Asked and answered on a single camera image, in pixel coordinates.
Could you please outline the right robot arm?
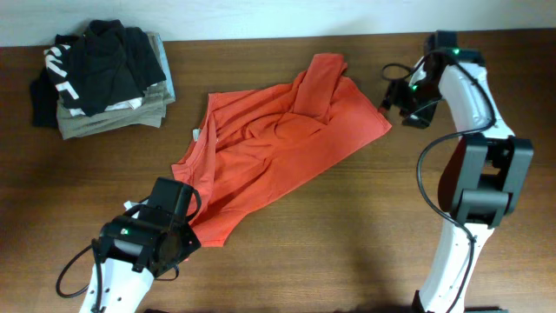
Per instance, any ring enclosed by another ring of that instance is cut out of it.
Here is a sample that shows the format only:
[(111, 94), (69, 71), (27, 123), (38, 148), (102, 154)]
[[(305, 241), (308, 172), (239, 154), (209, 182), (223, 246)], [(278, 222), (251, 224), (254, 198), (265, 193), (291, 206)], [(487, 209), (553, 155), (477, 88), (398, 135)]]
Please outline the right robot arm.
[[(430, 50), (405, 76), (389, 82), (381, 108), (399, 107), (406, 125), (419, 127), (420, 113), (440, 101), (447, 102), (453, 118), (456, 131), (433, 140), (416, 165), (420, 194), (443, 224), (433, 265), (414, 293), (411, 310), (462, 312), (481, 250), (520, 198), (533, 145), (516, 137), (504, 122), (477, 50)], [(422, 166), (433, 147), (451, 139), (458, 144), (433, 202), (423, 183)]]

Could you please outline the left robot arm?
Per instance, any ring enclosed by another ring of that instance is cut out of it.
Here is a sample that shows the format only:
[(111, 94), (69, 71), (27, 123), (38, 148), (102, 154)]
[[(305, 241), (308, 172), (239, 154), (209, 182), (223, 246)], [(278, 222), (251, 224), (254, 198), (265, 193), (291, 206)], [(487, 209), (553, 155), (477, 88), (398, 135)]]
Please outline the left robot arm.
[(193, 212), (138, 204), (101, 229), (91, 242), (94, 265), (80, 311), (134, 312), (153, 282), (201, 247), (189, 222)]

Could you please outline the orange red t-shirt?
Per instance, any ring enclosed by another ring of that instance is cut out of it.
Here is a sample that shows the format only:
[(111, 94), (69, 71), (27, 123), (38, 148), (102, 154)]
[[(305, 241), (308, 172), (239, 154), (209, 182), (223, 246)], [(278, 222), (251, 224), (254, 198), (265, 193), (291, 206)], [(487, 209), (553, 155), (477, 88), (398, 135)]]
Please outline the orange red t-shirt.
[(390, 131), (347, 66), (340, 54), (316, 54), (292, 83), (208, 95), (194, 139), (171, 166), (200, 193), (190, 225), (203, 247), (222, 247), (245, 216)]

